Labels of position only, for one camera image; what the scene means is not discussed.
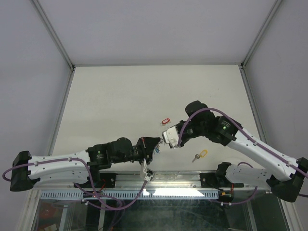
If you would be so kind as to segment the large keyring with coloured keys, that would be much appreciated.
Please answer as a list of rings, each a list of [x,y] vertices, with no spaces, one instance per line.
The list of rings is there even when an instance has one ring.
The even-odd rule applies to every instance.
[[[162,144],[165,144],[164,143],[164,141],[161,139],[160,141],[159,141],[159,143],[155,146],[155,148],[154,148],[154,154],[159,154],[160,153],[160,146],[162,145]]]

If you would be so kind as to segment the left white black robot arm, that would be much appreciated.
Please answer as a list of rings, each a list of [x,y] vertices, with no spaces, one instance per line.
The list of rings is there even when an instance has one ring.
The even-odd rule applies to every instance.
[[[109,169],[112,164],[150,164],[161,141],[159,137],[140,137],[132,145],[128,138],[122,137],[62,156],[34,156],[22,151],[10,170],[10,191],[27,191],[48,183],[86,183],[95,187],[101,181],[100,170]]]

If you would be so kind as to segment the key with red tag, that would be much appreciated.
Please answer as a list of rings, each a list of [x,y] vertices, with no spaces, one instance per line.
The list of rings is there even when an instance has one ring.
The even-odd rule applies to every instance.
[[[171,122],[170,118],[165,118],[161,121],[160,125],[165,126],[166,124],[169,124]]]

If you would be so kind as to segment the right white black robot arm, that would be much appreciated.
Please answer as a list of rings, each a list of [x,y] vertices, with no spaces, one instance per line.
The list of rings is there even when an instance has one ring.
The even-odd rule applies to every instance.
[[[200,101],[194,101],[185,108],[186,121],[172,127],[172,135],[166,142],[170,148],[181,148],[189,140],[205,137],[213,143],[234,149],[259,165],[257,168],[223,162],[215,174],[216,183],[251,184],[266,188],[275,196],[287,202],[295,202],[300,196],[304,180],[308,177],[308,160],[283,154],[249,133],[243,126],[224,112],[209,108]]]

